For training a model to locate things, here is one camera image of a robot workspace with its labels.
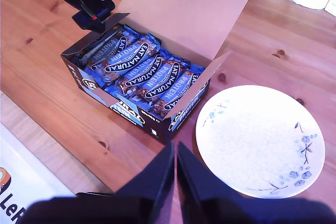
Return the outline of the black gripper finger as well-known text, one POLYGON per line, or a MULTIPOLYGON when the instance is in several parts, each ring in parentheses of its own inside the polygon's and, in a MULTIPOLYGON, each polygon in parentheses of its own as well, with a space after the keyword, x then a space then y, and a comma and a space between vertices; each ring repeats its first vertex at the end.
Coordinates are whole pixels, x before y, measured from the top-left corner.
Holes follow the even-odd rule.
POLYGON ((97 15, 98 20, 98 32, 104 32, 107 29, 111 28, 123 18, 127 17, 130 13, 101 13, 97 15))
POLYGON ((96 33, 102 33, 105 31, 105 23, 102 23, 96 17, 91 17, 82 10, 74 14, 72 19, 82 30, 90 30, 96 33))
POLYGON ((175 147, 167 144, 132 180, 114 193, 115 196, 139 200, 140 223, 169 223, 175 180, 175 147))
POLYGON ((224 184, 182 142, 177 146, 177 180, 184 223, 243 223, 240 195, 224 184))

